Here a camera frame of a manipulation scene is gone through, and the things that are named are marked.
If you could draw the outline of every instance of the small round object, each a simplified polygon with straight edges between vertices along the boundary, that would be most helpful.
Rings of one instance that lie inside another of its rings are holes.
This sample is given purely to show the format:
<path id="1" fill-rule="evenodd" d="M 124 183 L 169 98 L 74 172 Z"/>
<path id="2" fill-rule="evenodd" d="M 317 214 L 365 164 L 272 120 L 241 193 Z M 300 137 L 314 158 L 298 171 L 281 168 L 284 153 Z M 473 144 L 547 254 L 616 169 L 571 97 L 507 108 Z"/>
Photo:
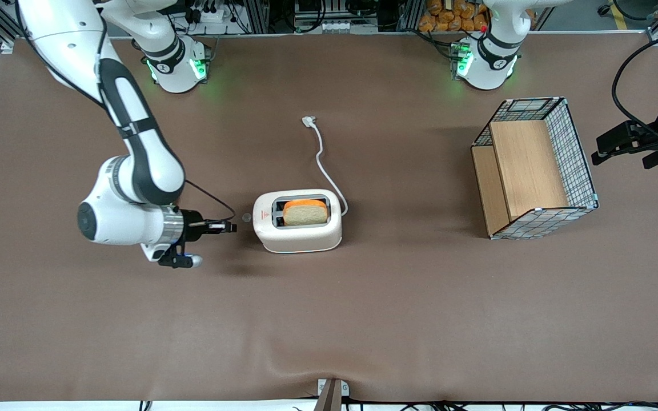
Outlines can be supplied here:
<path id="1" fill-rule="evenodd" d="M 608 14 L 609 11 L 611 11 L 611 6 L 609 5 L 601 5 L 601 7 L 598 7 L 598 15 L 601 17 Z"/>

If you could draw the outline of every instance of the metal grid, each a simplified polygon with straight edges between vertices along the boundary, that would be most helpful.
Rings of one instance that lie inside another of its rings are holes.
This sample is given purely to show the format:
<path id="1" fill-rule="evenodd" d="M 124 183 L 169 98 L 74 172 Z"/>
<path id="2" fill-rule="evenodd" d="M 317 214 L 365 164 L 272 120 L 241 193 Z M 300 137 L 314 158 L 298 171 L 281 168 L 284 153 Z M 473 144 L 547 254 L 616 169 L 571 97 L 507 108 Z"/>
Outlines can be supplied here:
<path id="1" fill-rule="evenodd" d="M 542 120 L 548 115 L 548 112 L 562 101 L 562 97 L 551 97 L 548 99 L 514 99 L 505 100 L 496 109 L 491 120 L 476 138 L 473 146 L 491 146 L 491 122 L 521 122 L 522 120 Z"/>
<path id="2" fill-rule="evenodd" d="M 496 232 L 491 236 L 491 239 L 538 239 L 591 211 L 593 211 L 593 208 L 535 208 L 535 210 L 530 210 L 530 212 L 515 219 L 512 224 Z"/>
<path id="3" fill-rule="evenodd" d="M 572 207 L 598 207 L 598 196 L 593 189 L 591 172 L 580 146 L 567 102 L 558 104 L 545 117 L 555 159 L 560 169 L 567 202 Z"/>
<path id="4" fill-rule="evenodd" d="M 535 208 L 512 221 L 491 239 L 538 239 L 598 208 L 588 162 L 563 97 L 502 102 L 473 146 L 491 146 L 491 122 L 545 120 L 570 207 Z"/>

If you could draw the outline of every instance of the bread slice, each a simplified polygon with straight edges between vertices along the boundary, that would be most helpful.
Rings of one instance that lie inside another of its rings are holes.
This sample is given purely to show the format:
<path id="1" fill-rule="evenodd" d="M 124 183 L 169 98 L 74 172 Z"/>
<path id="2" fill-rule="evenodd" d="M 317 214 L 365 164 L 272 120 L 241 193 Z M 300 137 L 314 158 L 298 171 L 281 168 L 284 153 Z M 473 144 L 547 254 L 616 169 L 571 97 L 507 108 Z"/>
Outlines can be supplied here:
<path id="1" fill-rule="evenodd" d="M 284 205 L 285 225 L 324 224 L 329 220 L 327 205 L 319 200 L 292 200 Z"/>

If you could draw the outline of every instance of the white cable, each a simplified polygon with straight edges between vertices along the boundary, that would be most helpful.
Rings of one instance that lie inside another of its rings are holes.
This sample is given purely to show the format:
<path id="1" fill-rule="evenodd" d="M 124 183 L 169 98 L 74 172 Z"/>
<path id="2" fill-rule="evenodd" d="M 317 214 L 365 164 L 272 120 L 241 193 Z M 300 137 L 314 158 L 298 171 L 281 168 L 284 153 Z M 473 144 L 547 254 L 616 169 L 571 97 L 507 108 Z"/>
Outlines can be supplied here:
<path id="1" fill-rule="evenodd" d="M 344 203 L 344 211 L 342 211 L 342 216 L 347 213 L 347 211 L 350 210 L 350 206 L 347 205 L 347 199 L 344 198 L 344 195 L 342 194 L 342 190 L 339 189 L 339 187 L 334 184 L 334 180 L 329 177 L 329 174 L 327 174 L 326 170 L 324 170 L 324 166 L 322 166 L 322 161 L 319 159 L 319 157 L 322 155 L 324 152 L 324 142 L 322 141 L 322 133 L 319 132 L 319 128 L 316 127 L 316 124 L 314 124 L 314 120 L 316 120 L 313 116 L 307 116 L 301 119 L 301 122 L 303 122 L 303 125 L 309 128 L 313 128 L 314 131 L 316 132 L 316 137 L 319 139 L 319 152 L 316 153 L 316 165 L 319 166 L 319 170 L 321 170 L 322 174 L 326 179 L 329 181 L 329 184 L 331 184 L 332 187 L 334 187 L 334 191 L 336 191 L 336 194 L 339 195 L 339 198 L 342 199 L 342 203 Z"/>

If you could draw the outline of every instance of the green led light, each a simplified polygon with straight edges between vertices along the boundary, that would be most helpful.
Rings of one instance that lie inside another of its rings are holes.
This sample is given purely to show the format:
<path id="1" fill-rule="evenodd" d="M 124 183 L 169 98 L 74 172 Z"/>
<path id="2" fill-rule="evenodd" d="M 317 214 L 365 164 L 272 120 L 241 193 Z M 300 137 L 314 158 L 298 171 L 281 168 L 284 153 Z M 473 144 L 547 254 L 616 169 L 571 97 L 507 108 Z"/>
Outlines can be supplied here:
<path id="1" fill-rule="evenodd" d="M 197 78 L 199 78 L 199 79 L 203 79 L 204 76 L 206 76 L 206 72 L 207 72 L 207 70 L 206 70 L 206 68 L 204 67 L 204 62 L 202 62 L 202 61 L 200 61 L 200 60 L 195 61 L 195 60 L 192 60 L 192 59 L 190 58 L 190 65 L 191 65 L 191 67 L 192 67 L 192 70 L 194 71 L 194 75 L 195 75 Z"/>
<path id="2" fill-rule="evenodd" d="M 149 60 L 146 61 L 146 65 L 149 66 L 149 71 L 151 72 L 151 78 L 153 78 L 154 81 L 157 81 L 157 74 L 154 73 L 154 66 L 151 65 L 151 62 L 149 62 Z"/>
<path id="3" fill-rule="evenodd" d="M 468 53 L 459 63 L 459 75 L 467 75 L 468 68 L 471 67 L 471 63 L 474 61 L 474 55 Z"/>

